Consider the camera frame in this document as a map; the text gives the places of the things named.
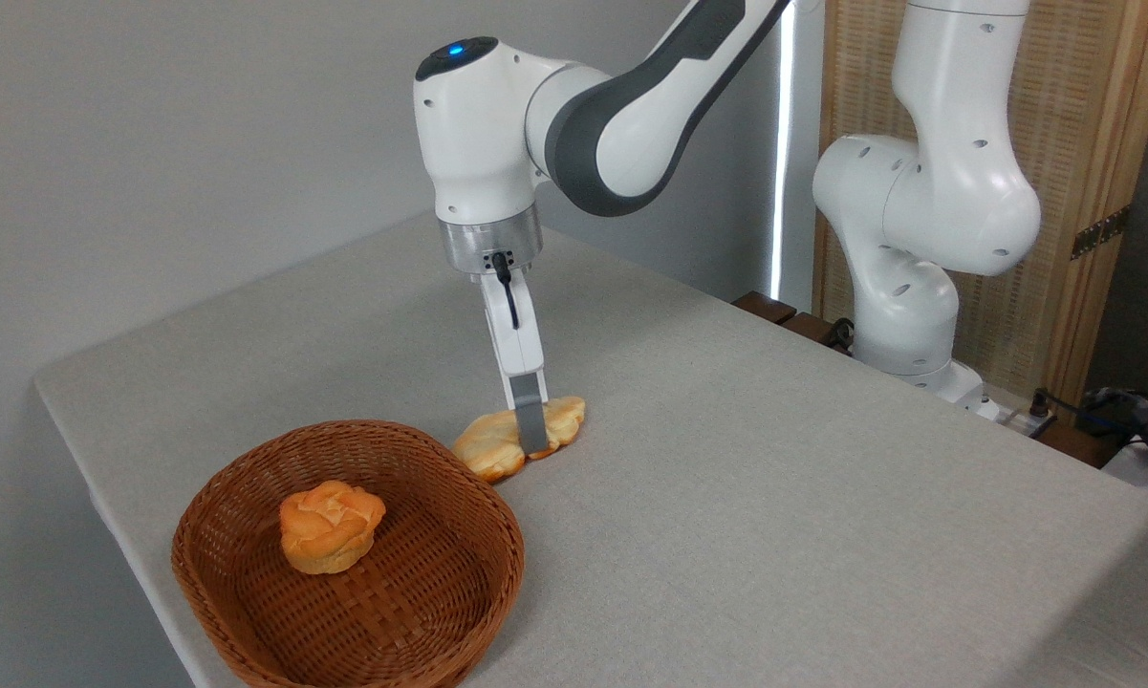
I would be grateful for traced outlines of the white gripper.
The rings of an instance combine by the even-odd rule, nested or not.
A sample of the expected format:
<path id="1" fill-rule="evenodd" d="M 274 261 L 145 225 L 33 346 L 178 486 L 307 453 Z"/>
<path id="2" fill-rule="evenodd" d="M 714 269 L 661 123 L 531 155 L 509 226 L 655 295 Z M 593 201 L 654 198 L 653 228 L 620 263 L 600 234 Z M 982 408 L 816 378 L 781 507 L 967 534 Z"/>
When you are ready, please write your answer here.
<path id="1" fill-rule="evenodd" d="M 509 379 L 509 400 L 515 410 L 518 440 L 525 456 L 537 456 L 549 447 L 544 418 L 548 391 L 543 368 L 546 360 L 523 271 L 512 270 L 509 275 L 509 286 L 501 283 L 498 275 L 482 275 L 479 288 L 501 376 Z"/>

